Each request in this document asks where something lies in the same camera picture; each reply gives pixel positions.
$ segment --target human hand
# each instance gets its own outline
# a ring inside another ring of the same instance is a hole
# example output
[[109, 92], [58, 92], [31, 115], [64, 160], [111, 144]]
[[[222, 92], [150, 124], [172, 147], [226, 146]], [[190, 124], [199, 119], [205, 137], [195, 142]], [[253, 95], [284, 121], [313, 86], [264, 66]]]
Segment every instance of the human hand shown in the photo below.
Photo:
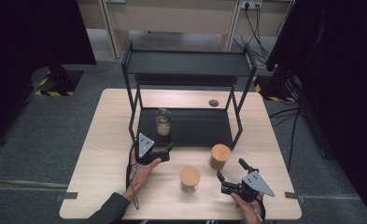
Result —
[[151, 171], [156, 167], [162, 160], [160, 158], [152, 161], [148, 165], [138, 164], [134, 155], [134, 151], [131, 155], [131, 164], [134, 164], [131, 167], [131, 171], [134, 169], [134, 176], [131, 180], [130, 187], [125, 190], [122, 194], [128, 201], [132, 201], [135, 194], [139, 193], [139, 191], [145, 186], [148, 181], [148, 177], [151, 174]]
[[[258, 199], [262, 199], [263, 193], [260, 193], [258, 195]], [[241, 209], [242, 214], [244, 215], [244, 222], [245, 224], [260, 224], [262, 221], [259, 220], [255, 213], [256, 211], [259, 213], [259, 216], [261, 216], [261, 208], [259, 205], [259, 202], [254, 200], [251, 203], [245, 202], [239, 195], [235, 193], [231, 193], [232, 198], [235, 200], [236, 205], [235, 209]]]

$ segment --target black curtain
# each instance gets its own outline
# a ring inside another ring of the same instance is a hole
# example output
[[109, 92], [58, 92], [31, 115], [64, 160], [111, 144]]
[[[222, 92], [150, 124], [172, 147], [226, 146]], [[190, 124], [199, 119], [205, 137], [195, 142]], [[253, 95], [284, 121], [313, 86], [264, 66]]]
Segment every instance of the black curtain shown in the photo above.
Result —
[[0, 132], [36, 69], [95, 64], [75, 0], [0, 1]]
[[267, 66], [302, 92], [367, 206], [367, 1], [296, 0]]

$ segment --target jar lid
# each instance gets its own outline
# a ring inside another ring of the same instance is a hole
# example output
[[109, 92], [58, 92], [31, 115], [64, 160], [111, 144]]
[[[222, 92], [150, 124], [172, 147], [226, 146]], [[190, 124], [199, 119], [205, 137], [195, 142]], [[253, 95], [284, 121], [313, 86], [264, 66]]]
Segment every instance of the jar lid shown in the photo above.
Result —
[[201, 179], [200, 171], [194, 166], [183, 167], [179, 176], [180, 181], [188, 187], [194, 187], [198, 185]]
[[223, 144], [217, 144], [212, 147], [212, 157], [216, 161], [227, 161], [231, 153], [230, 149]]

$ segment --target brown cylinder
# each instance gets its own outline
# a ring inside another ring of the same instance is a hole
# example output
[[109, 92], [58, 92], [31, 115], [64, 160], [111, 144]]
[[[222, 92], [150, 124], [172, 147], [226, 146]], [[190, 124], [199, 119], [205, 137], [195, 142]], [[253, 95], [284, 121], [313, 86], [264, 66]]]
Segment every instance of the brown cylinder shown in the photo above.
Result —
[[180, 171], [180, 187], [184, 192], [193, 193], [201, 179], [200, 171], [194, 166], [185, 166]]
[[221, 170], [224, 164], [231, 156], [231, 151], [223, 144], [217, 144], [212, 147], [212, 154], [209, 160], [209, 166], [214, 170]]

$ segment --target sleeve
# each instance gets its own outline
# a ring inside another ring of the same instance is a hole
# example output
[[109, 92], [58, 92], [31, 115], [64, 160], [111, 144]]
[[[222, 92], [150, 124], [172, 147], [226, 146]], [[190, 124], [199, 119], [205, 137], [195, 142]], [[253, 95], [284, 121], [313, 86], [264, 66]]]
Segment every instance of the sleeve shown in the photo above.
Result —
[[102, 205], [101, 209], [90, 216], [84, 223], [108, 224], [120, 220], [129, 205], [130, 201], [118, 193], [113, 193], [104, 205]]

